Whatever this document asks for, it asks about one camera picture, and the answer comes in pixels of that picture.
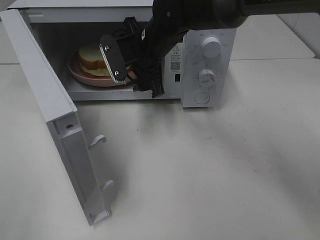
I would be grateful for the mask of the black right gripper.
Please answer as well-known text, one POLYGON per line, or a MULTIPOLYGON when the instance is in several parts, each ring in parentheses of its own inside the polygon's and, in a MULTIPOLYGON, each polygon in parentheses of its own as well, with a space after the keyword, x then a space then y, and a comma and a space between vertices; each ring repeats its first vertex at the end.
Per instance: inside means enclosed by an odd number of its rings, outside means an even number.
POLYGON ((165 94, 163 87, 162 59, 165 56, 165 37, 158 33, 138 32, 134 16, 123 21, 128 34, 117 37, 117 41, 127 70, 126 79, 134 83, 134 91, 151 91, 152 98, 165 94))

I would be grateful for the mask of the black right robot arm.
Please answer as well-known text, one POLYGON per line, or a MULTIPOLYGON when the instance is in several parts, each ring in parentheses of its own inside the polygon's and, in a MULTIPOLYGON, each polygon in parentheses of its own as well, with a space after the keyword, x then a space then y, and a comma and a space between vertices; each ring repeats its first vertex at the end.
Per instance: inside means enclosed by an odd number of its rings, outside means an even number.
POLYGON ((145 28, 133 16, 124 19, 129 34, 117 40, 122 52, 108 69, 113 81, 122 84, 130 65, 137 90, 150 90, 155 98, 164 94, 160 62, 188 31, 234 29, 254 15, 319 11, 318 0, 155 0, 145 28))

